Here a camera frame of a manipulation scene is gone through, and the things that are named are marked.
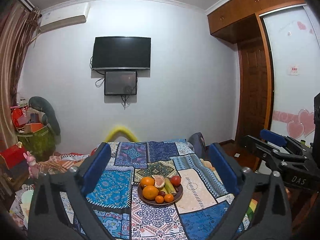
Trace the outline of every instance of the curtain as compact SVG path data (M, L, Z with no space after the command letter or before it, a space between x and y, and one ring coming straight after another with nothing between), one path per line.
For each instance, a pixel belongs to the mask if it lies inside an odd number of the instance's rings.
M16 105L23 61L39 14L38 8L30 13L16 1L9 14L0 21L5 21L0 36L0 151L17 143L10 106Z

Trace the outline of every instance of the screw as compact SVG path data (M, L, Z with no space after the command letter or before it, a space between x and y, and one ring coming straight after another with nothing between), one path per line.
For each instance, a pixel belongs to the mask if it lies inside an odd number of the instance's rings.
M244 168L242 169L242 172L244 172L244 173L249 173L250 171L251 171L251 169L248 168L248 167L244 167Z
M275 176L275 177L280 177L280 172L279 171L273 171L272 175Z
M72 166L72 167L69 168L70 172L76 172L77 170L78 170L77 166Z
M46 176L47 175L47 172L46 171L40 171L39 172L39 176Z

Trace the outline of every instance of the blue patchwork quilt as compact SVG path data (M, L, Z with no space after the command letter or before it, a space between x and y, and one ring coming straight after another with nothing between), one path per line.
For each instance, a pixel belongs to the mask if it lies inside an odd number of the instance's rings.
M87 200L116 239L205 240L234 199L185 142L110 142L112 158ZM164 207L138 196L140 179L180 175L183 196ZM74 216L74 227L85 234ZM247 215L238 232L249 225Z

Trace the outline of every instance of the wall-mounted tv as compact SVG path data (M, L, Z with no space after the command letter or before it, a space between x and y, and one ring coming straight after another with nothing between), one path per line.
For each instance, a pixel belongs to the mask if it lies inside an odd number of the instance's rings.
M150 69L151 38L96 37L93 70Z

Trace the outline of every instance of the orange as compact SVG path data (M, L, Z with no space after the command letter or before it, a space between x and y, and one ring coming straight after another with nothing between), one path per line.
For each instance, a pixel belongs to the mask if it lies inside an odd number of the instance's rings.
M145 186L154 186L155 185L155 180L150 177L143 177L140 180L140 186L144 188Z
M159 190L155 186L145 186L142 190L142 195L148 200L154 200L158 195Z
M163 202L164 202L164 198L162 197L162 196L156 196L156 202L158 203L158 204L162 204Z
M167 194L164 196L164 201L166 201L167 203L172 202L174 199L172 194Z

